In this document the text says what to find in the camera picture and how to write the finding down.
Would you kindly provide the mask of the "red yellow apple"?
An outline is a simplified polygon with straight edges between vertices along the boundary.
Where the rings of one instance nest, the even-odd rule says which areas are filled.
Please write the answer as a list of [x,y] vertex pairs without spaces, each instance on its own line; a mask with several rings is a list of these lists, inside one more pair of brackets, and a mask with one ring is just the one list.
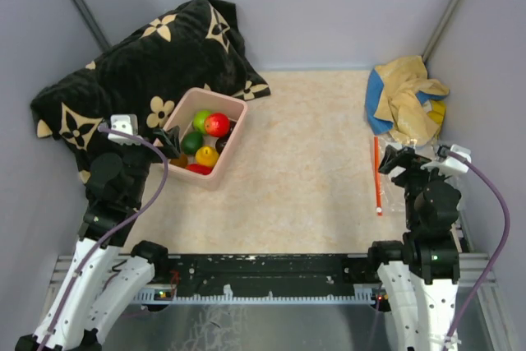
[[230,130],[230,120],[223,113],[212,113],[205,119],[204,129],[209,136],[226,136]]

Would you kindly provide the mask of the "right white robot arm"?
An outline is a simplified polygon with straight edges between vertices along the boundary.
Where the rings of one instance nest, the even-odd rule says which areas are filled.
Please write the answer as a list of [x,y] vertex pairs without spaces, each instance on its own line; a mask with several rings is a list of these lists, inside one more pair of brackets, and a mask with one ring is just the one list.
[[404,190],[402,241],[376,241],[367,272],[382,283],[390,305],[396,350],[456,350],[454,320],[459,288],[459,251],[451,232],[459,218],[459,190],[410,147],[388,145],[381,174],[400,168],[392,183]]

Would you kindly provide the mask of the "light green apple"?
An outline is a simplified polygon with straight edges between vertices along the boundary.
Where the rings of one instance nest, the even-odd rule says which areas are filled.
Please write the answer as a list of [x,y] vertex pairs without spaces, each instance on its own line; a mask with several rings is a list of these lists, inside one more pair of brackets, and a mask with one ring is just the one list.
[[193,120],[192,120],[192,126],[195,131],[200,132],[201,134],[206,134],[205,130],[205,120],[212,114],[210,110],[202,109],[197,111],[194,114]]

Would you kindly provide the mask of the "clear zip top bag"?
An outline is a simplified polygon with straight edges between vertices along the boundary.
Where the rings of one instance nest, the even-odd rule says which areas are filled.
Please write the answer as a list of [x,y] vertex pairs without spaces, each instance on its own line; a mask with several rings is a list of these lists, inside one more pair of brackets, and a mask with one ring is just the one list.
[[396,150],[404,145],[394,141],[390,136],[374,136],[370,140],[371,166],[376,194],[376,212],[379,216],[404,215],[404,189],[395,186],[391,179],[399,176],[404,169],[397,166],[388,174],[378,172],[378,168],[385,155],[385,149],[393,146]]

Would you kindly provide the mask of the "yellow lemon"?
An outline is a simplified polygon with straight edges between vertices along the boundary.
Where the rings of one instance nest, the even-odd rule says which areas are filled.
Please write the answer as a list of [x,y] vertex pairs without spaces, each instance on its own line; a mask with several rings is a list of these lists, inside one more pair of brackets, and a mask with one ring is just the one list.
[[199,165],[213,168],[219,160],[219,152],[212,146],[203,145],[195,153],[195,162]]

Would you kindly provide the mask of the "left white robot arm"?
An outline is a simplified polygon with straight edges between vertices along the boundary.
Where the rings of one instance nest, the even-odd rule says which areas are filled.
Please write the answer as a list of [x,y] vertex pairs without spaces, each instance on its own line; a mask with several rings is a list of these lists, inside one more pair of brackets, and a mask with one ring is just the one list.
[[168,249],[149,241],[133,247],[119,272],[109,270],[136,220],[152,205],[141,201],[150,166],[167,168],[182,153],[179,128],[156,129],[159,145],[134,127],[102,123],[98,130],[121,147],[92,162],[85,185],[88,207],[72,263],[52,306],[33,333],[18,339],[17,350],[100,350],[136,294],[170,275]]

